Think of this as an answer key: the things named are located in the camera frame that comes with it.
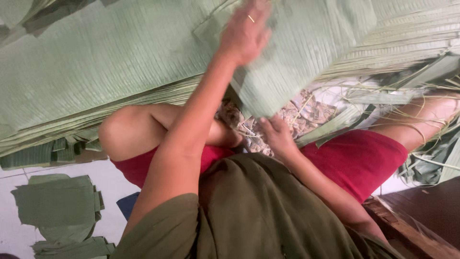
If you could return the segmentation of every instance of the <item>hand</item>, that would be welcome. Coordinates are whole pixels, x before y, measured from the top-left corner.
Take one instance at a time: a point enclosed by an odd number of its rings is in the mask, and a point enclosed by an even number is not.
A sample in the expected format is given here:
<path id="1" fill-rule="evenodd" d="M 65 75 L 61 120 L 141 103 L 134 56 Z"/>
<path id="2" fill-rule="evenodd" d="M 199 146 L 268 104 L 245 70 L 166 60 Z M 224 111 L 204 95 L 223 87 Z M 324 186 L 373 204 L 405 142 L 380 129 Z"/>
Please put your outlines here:
<path id="1" fill-rule="evenodd" d="M 270 120 L 266 118 L 259 119 L 263 139 L 275 153 L 275 157 L 284 162 L 285 160 L 297 154 L 299 149 L 294 143 L 289 126 L 278 115 Z"/>
<path id="2" fill-rule="evenodd" d="M 265 26 L 270 8 L 268 0 L 247 0 L 235 11 L 222 32 L 218 53 L 232 59 L 236 66 L 256 59 L 271 35 Z"/>

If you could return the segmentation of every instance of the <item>blue cloth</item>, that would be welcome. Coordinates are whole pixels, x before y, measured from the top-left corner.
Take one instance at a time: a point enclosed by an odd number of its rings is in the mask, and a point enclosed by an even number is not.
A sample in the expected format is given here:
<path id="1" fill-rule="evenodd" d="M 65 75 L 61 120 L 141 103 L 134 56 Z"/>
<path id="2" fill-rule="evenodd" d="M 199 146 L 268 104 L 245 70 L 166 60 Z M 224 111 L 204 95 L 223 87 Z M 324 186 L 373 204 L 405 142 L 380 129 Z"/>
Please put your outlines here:
<path id="1" fill-rule="evenodd" d="M 125 198 L 119 199 L 116 204 L 121 210 L 121 213 L 123 213 L 123 216 L 125 216 L 125 219 L 128 220 L 129 216 L 131 216 L 132 208 L 134 208 L 134 204 L 138 200 L 140 192 L 136 192 L 134 194 L 131 194 L 130 196 L 126 196 Z"/>

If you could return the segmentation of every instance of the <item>white tile floor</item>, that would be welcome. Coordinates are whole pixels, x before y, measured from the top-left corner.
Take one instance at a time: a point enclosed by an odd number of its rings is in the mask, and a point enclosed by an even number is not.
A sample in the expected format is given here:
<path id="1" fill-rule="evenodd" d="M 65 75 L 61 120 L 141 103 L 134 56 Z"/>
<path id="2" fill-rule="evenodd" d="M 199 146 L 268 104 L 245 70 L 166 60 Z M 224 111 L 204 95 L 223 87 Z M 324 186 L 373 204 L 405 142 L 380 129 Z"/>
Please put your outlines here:
<path id="1" fill-rule="evenodd" d="M 36 241 L 44 240 L 34 226 L 21 225 L 17 207 L 10 193 L 15 186 L 27 184 L 32 175 L 62 173 L 70 177 L 89 175 L 97 189 L 102 191 L 105 209 L 101 211 L 102 220 L 96 223 L 93 236 L 104 236 L 107 241 L 118 244 L 126 225 L 126 220 L 116 202 L 139 188 L 129 183 L 123 174 L 108 160 L 87 164 L 66 165 L 55 168 L 33 167 L 12 171 L 0 169 L 0 253 L 11 253 L 20 259 L 33 259 L 30 247 Z M 409 188 L 395 176 L 386 181 L 374 195 L 387 194 Z"/>

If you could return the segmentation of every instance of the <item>olive green shirt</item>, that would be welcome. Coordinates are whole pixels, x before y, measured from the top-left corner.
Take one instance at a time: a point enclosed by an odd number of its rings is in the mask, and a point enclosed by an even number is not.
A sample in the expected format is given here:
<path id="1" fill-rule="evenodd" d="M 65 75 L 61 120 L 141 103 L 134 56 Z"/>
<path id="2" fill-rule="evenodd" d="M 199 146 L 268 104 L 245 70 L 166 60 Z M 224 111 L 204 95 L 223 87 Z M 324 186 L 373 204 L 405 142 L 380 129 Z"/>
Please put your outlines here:
<path id="1" fill-rule="evenodd" d="M 149 212 L 110 258 L 402 258 L 347 229 L 284 165 L 262 154 L 216 162 L 199 190 L 199 197 L 184 194 Z"/>

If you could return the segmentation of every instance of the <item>red shorts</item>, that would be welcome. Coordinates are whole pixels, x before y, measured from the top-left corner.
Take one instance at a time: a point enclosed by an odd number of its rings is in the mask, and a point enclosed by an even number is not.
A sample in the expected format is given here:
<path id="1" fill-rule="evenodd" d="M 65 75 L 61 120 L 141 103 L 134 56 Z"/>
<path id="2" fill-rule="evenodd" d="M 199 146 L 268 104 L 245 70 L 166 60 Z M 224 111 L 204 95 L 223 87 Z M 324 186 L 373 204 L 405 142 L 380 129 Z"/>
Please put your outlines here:
<path id="1" fill-rule="evenodd" d="M 112 161 L 126 179 L 142 188 L 157 148 L 137 157 Z M 325 176 L 363 203 L 396 169 L 408 152 L 399 142 L 367 130 L 351 130 L 317 148 L 310 143 L 300 150 Z M 219 159 L 234 153 L 222 147 L 205 146 L 201 173 Z"/>

